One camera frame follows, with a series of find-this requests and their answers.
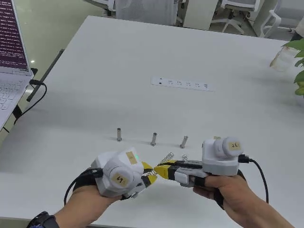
clear plastic cup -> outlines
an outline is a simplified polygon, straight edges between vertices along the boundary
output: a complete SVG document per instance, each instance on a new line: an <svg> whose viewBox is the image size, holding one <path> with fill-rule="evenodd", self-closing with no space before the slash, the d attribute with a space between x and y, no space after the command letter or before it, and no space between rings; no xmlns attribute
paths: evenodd
<svg viewBox="0 0 304 228"><path fill-rule="evenodd" d="M294 63L299 50L292 47L283 47L271 62L270 67L279 72L285 72Z"/></svg>

wristwatch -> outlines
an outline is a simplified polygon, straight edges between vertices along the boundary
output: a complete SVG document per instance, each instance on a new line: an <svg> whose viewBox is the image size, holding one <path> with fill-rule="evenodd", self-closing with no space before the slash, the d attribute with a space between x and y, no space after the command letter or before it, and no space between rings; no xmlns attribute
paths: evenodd
<svg viewBox="0 0 304 228"><path fill-rule="evenodd" d="M30 221L27 228L59 228L59 225L54 215L43 211Z"/></svg>

power outlet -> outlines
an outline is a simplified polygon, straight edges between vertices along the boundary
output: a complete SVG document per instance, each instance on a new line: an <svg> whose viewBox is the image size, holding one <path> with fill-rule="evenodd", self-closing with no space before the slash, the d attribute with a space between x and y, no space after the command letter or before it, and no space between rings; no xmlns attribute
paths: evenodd
<svg viewBox="0 0 304 228"><path fill-rule="evenodd" d="M205 84L205 83L202 83L202 82L167 79L167 78L163 78L163 77L152 77L151 78L151 84L156 85L156 86L167 86L167 87L183 88L183 89L213 91L210 88L209 84Z"/></svg>

plant leaf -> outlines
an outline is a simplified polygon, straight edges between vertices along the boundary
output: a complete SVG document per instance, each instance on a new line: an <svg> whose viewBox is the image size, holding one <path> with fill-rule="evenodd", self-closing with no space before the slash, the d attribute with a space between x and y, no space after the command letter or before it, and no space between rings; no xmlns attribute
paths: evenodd
<svg viewBox="0 0 304 228"><path fill-rule="evenodd" d="M304 87L304 82L297 82L299 87Z"/></svg>
<svg viewBox="0 0 304 228"><path fill-rule="evenodd" d="M295 58L304 58L304 51L300 51Z"/></svg>
<svg viewBox="0 0 304 228"><path fill-rule="evenodd" d="M298 88L294 93L298 96L303 96L304 95L304 87Z"/></svg>
<svg viewBox="0 0 304 228"><path fill-rule="evenodd" d="M296 82L304 82L304 71L300 72L294 80L294 83Z"/></svg>
<svg viewBox="0 0 304 228"><path fill-rule="evenodd" d="M298 67L301 64L304 65L304 59L301 59L301 60L297 61L297 63L295 64L295 67Z"/></svg>
<svg viewBox="0 0 304 228"><path fill-rule="evenodd" d="M297 50L304 51L304 38L301 40L290 41L283 45L284 47L295 48Z"/></svg>

number label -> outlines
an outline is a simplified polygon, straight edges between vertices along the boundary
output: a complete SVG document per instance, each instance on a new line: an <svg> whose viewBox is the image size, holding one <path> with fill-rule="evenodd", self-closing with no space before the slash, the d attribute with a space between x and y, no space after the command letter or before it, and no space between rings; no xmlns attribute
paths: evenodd
<svg viewBox="0 0 304 228"><path fill-rule="evenodd" d="M231 151L237 151L241 149L241 145L239 142L229 142L229 149Z"/></svg>
<svg viewBox="0 0 304 228"><path fill-rule="evenodd" d="M134 156L134 154L133 154L132 151L127 152L127 153L125 153L125 154L127 155L127 157L128 157L128 159L129 159L131 165L137 164L137 160L135 159L135 156Z"/></svg>
<svg viewBox="0 0 304 228"><path fill-rule="evenodd" d="M126 187L127 184L129 183L129 180L124 177L123 175L116 173L113 177L112 177L112 181L114 181L116 184L119 184L122 187Z"/></svg>

